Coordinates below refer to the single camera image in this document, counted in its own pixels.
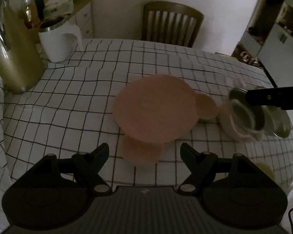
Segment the large stainless steel bowl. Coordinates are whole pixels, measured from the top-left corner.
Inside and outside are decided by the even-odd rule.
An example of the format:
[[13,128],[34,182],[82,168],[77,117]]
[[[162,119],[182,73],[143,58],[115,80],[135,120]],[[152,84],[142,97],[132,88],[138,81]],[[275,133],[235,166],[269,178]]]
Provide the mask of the large stainless steel bowl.
[[264,133],[278,138],[287,138],[291,132],[291,121],[285,110],[275,106],[262,106],[265,115]]

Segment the cream white bowl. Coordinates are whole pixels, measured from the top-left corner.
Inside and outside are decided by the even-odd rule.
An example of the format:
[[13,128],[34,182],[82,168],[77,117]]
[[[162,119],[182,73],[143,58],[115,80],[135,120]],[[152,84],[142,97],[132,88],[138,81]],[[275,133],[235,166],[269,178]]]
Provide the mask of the cream white bowl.
[[262,170],[270,179],[273,181],[275,180],[275,174],[274,171],[271,169],[271,167],[264,163],[264,162],[254,162],[254,164]]

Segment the pink steel-lined bowl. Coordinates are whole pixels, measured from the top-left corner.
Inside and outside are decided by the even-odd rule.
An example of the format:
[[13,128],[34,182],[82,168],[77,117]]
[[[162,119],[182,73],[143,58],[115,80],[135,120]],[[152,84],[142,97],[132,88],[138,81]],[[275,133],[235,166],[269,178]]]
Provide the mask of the pink steel-lined bowl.
[[238,142],[258,142],[264,134],[264,111],[241,88],[233,88],[220,105],[219,121],[224,131]]

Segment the pink bear-shaped plate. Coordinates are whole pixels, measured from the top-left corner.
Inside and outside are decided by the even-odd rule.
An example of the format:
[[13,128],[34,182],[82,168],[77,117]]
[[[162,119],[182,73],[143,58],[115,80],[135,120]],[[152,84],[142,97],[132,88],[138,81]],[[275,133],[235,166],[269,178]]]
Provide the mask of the pink bear-shaped plate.
[[114,99],[112,114],[125,137],[124,159],[135,166],[155,164],[163,146],[189,132],[199,119],[214,119],[215,101],[195,92],[171,75],[152,75],[136,80]]

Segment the white checkered tablecloth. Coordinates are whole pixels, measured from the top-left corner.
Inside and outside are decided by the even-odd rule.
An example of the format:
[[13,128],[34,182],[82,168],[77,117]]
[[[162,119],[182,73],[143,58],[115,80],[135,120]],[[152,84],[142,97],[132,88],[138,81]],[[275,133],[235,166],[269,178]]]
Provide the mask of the white checkered tablecloth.
[[110,154],[100,176],[112,187],[179,186],[189,175],[179,153],[183,142],[220,157],[245,154],[267,164],[283,189],[290,187],[293,133],[286,139],[264,136],[259,142],[240,143],[212,119],[169,142],[157,164],[135,167],[120,153],[124,134],[111,106],[128,83],[147,75],[169,74],[220,104],[236,86],[271,87],[263,70],[232,57],[154,42],[85,39],[83,45],[84,51],[74,47],[66,61],[48,63],[38,84],[24,94],[5,91],[0,77],[0,233],[8,226],[2,196],[13,182],[46,154],[69,158],[101,143],[109,145]]

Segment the gold thermos jug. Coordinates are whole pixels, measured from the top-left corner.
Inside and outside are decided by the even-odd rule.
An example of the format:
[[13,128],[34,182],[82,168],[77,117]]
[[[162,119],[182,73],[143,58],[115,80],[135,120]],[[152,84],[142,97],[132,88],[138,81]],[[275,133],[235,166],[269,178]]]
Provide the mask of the gold thermos jug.
[[22,94],[41,79],[45,65],[24,22],[0,0],[0,76],[14,94]]

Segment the far wooden chair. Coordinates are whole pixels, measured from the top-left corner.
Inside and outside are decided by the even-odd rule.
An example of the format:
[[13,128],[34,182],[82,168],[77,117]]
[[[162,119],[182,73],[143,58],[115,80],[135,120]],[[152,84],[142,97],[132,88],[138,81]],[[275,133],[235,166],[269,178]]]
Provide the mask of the far wooden chair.
[[152,1],[143,6],[141,40],[193,47],[204,14],[178,3]]

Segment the white electric kettle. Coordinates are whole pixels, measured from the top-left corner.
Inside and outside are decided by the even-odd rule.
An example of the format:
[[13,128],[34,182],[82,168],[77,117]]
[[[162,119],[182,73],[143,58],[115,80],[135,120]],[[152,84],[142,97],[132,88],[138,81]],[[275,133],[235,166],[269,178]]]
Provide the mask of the white electric kettle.
[[38,28],[38,35],[43,50],[53,63],[65,61],[69,57],[71,53],[69,35],[76,37],[80,51],[85,50],[80,28],[68,22],[63,16],[43,22]]

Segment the small wooden side cabinet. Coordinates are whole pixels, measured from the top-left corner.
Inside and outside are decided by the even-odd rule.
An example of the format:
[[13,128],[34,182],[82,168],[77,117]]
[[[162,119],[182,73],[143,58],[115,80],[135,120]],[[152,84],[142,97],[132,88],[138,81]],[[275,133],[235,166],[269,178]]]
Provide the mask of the small wooden side cabinet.
[[91,18],[91,0],[73,0],[74,2],[74,11],[72,14],[68,14],[64,19],[74,25],[77,25],[81,30],[81,35],[83,39],[92,38],[92,18]]

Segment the tissue box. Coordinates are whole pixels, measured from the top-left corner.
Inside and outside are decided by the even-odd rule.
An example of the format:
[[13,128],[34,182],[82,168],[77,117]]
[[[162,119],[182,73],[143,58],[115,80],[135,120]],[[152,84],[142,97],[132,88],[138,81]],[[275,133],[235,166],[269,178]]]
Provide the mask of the tissue box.
[[72,14],[74,11],[73,0],[49,0],[43,9],[46,19]]

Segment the white cabinet wall unit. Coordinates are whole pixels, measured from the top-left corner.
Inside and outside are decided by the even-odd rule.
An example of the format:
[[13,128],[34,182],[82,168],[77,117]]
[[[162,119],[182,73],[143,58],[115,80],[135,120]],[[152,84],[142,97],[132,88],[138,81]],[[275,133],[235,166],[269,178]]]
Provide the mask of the white cabinet wall unit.
[[258,0],[232,55],[265,70],[276,86],[293,86],[293,0]]

